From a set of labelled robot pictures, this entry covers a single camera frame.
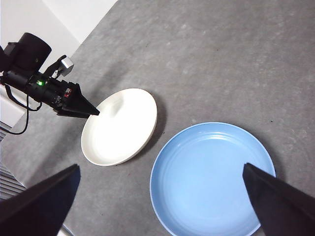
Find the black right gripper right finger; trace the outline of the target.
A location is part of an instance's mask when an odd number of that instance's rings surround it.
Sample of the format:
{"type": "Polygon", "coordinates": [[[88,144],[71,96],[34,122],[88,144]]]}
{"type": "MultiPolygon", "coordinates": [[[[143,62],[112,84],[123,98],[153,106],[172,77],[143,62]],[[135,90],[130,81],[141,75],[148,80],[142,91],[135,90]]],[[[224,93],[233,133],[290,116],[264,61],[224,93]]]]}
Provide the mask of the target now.
{"type": "Polygon", "coordinates": [[[246,163],[243,181],[267,236],[313,236],[315,198],[246,163]]]}

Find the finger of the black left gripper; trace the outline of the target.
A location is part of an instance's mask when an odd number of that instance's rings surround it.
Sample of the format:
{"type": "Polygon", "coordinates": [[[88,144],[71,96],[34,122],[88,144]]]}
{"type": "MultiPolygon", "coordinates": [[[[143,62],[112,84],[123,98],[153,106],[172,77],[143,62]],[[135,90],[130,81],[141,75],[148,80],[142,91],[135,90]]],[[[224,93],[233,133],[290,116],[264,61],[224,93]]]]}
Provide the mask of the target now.
{"type": "Polygon", "coordinates": [[[73,117],[73,118],[89,118],[90,115],[96,115],[96,108],[90,110],[90,112],[91,113],[80,113],[80,112],[56,109],[56,113],[58,116],[73,117]]]}
{"type": "Polygon", "coordinates": [[[62,110],[80,113],[91,113],[90,110],[96,108],[81,93],[79,84],[68,83],[68,88],[62,98],[62,110]]]}

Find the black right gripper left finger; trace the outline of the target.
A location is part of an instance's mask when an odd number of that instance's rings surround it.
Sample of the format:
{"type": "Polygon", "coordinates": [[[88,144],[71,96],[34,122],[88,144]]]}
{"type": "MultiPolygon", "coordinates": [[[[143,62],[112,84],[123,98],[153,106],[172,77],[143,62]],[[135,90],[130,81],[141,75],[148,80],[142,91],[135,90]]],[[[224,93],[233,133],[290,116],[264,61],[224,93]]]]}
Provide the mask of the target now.
{"type": "Polygon", "coordinates": [[[73,164],[0,203],[2,236],[56,236],[72,207],[80,183],[73,164]]]}

